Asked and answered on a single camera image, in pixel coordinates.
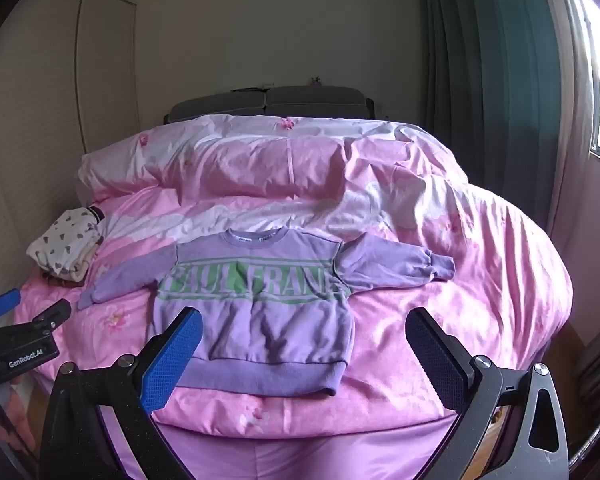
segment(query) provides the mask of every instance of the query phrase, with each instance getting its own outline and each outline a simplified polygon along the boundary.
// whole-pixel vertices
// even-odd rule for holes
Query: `bed sheet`
[[[126,473],[144,479],[112,411],[105,410],[103,418]],[[396,430],[290,440],[216,437],[173,426],[160,430],[199,479],[409,480],[448,426],[443,419]]]
[[[283,225],[344,240],[373,232],[423,245],[452,256],[456,276],[353,295],[354,351],[335,397],[176,388],[154,412],[156,421],[209,435],[278,439],[448,420],[404,337],[411,308],[426,307],[471,354],[510,368],[528,366],[566,322],[571,283],[546,234],[505,200],[468,184],[450,152],[425,132],[379,121],[293,118],[289,137],[272,120],[201,118],[88,156],[78,179],[83,196],[99,200],[106,215],[106,240],[87,285],[129,257],[173,242]],[[257,124],[273,133],[257,135]],[[326,135],[324,124],[339,135]],[[47,380],[66,360],[109,366],[144,344],[149,291],[78,312],[80,292],[50,286],[37,272],[22,289],[17,322],[61,298],[74,306],[55,332],[60,357],[38,368]]]

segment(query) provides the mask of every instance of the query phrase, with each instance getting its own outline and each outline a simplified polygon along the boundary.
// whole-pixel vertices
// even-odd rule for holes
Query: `folded clothing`
[[[27,254],[49,274],[80,282],[102,239],[102,220],[104,215],[97,207],[69,209],[33,241]]]

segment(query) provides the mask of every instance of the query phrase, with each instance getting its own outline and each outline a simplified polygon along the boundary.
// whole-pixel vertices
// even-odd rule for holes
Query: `sweatshirt cuff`
[[[431,253],[431,266],[436,271],[439,280],[451,280],[456,273],[456,264],[450,256]]]
[[[80,295],[80,299],[78,299],[78,310],[83,310],[93,304],[92,294],[93,289],[89,287]]]

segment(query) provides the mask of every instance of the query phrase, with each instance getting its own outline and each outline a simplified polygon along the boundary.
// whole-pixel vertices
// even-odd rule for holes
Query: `blue gripper pad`
[[[20,291],[12,288],[9,292],[0,295],[0,316],[20,304]]]
[[[460,413],[464,409],[467,384],[446,345],[448,336],[424,308],[410,311],[404,333],[442,405]]]
[[[160,410],[167,404],[184,368],[200,344],[202,327],[199,311],[190,309],[147,368],[140,386],[140,403],[147,413]]]

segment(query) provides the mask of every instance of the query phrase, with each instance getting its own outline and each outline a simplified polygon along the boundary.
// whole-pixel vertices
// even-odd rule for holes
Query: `sliding closet door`
[[[134,16],[123,0],[21,0],[0,29],[0,293],[78,205],[81,156],[138,131]]]
[[[76,43],[80,122],[87,152],[138,133],[134,75],[136,6],[82,0]]]
[[[0,291],[30,270],[28,244],[77,204],[79,4],[21,0],[0,29]]]

